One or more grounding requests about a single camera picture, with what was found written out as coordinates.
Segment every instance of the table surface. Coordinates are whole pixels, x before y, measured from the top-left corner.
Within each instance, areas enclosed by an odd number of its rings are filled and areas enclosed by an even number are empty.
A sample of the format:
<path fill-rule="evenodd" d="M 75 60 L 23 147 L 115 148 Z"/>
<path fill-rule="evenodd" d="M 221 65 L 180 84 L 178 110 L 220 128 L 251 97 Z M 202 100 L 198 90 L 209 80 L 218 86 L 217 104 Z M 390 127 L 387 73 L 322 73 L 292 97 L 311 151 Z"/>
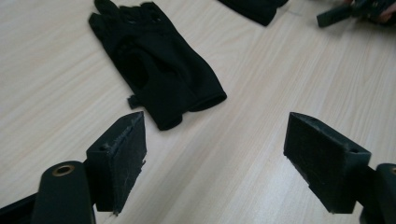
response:
<path fill-rule="evenodd" d="M 117 0 L 133 6 L 139 1 Z M 283 156 L 289 112 L 322 120 L 396 162 L 395 29 L 347 20 L 340 2 L 292 0 L 267 27 L 214 0 L 158 0 L 216 72 L 228 99 L 160 132 L 146 114 L 147 163 L 117 217 L 98 223 L 359 223 L 329 214 Z M 92 1 L 0 2 L 0 207 L 86 149 L 131 110 L 126 85 L 87 23 Z"/>

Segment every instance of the black device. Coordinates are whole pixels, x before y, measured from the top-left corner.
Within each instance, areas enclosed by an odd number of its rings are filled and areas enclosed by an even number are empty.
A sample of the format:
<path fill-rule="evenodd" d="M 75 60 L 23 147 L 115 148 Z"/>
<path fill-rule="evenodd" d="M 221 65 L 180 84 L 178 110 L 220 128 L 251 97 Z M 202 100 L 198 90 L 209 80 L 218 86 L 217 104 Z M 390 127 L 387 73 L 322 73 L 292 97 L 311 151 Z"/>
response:
<path fill-rule="evenodd" d="M 87 150 L 41 176 L 37 194 L 0 209 L 3 224 L 95 223 L 98 211 L 122 211 L 147 154 L 143 112 L 118 119 Z"/>
<path fill-rule="evenodd" d="M 317 15 L 318 26 L 327 27 L 339 21 L 354 18 L 377 18 L 383 11 L 390 7 L 396 0 L 355 0 L 351 4 L 343 4 L 329 11 Z M 396 23 L 396 13 L 384 25 Z"/>
<path fill-rule="evenodd" d="M 290 113 L 284 155 L 333 214 L 363 206 L 361 224 L 396 223 L 396 164 L 368 166 L 371 153 L 318 119 Z"/>

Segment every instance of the light wood grain surface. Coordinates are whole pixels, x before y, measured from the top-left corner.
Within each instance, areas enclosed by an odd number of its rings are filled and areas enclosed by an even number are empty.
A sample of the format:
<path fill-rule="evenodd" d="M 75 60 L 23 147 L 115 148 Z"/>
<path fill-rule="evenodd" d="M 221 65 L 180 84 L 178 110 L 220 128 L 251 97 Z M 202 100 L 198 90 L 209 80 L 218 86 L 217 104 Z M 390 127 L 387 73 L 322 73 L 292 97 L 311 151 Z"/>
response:
<path fill-rule="evenodd" d="M 116 0 L 117 5 L 141 2 Z M 290 0 L 268 27 L 218 1 L 158 0 L 216 72 L 228 99 L 160 132 L 146 113 L 147 163 L 122 213 L 98 223 L 359 223 L 329 214 L 283 156 L 290 111 L 321 119 L 396 163 L 396 31 L 316 15 L 335 0 Z M 92 1 L 0 2 L 0 207 L 133 112 L 131 90 L 87 19 Z"/>

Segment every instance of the black glove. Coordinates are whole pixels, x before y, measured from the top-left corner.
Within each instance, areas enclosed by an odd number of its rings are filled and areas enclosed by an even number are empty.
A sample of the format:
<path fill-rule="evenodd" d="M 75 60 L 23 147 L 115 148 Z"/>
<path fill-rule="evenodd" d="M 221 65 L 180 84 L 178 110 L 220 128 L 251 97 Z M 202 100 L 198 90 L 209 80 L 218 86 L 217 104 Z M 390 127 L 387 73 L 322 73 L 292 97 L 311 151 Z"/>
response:
<path fill-rule="evenodd" d="M 267 26 L 276 14 L 276 9 L 288 0 L 219 0 L 241 15 Z"/>
<path fill-rule="evenodd" d="M 154 4 L 118 8 L 95 0 L 101 15 L 89 23 L 134 95 L 131 107 L 144 106 L 160 130 L 227 98 L 215 73 Z"/>

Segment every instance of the black object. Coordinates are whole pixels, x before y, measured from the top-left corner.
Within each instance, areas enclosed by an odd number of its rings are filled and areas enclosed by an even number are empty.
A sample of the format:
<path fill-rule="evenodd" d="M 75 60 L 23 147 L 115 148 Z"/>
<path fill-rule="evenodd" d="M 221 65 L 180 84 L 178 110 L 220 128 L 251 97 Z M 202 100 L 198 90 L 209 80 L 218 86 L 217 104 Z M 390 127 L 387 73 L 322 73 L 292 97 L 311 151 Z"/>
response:
<path fill-rule="evenodd" d="M 227 98 L 215 73 L 178 33 L 154 3 L 118 8 L 95 0 L 101 15 L 89 24 L 122 77 L 131 87 L 131 108 L 144 106 L 160 130 Z"/>
<path fill-rule="evenodd" d="M 276 9 L 283 7 L 288 0 L 219 0 L 225 6 L 239 14 L 267 26 L 276 14 Z"/>
<path fill-rule="evenodd" d="M 368 166 L 371 153 L 325 123 L 290 113 L 284 155 L 331 213 L 350 214 L 356 201 L 361 223 L 396 223 L 396 165 Z"/>
<path fill-rule="evenodd" d="M 377 18 L 395 2 L 396 0 L 355 0 L 352 4 L 343 4 L 317 15 L 318 26 L 327 27 L 350 17 Z M 395 23 L 396 13 L 393 13 L 391 19 L 382 24 L 393 25 Z"/>
<path fill-rule="evenodd" d="M 32 223 L 95 223 L 84 164 L 65 161 L 44 172 Z"/>
<path fill-rule="evenodd" d="M 0 223 L 94 223 L 95 203 L 98 211 L 118 214 L 146 154 L 143 112 L 126 115 L 90 146 L 84 163 L 50 167 L 37 194 L 0 209 Z"/>

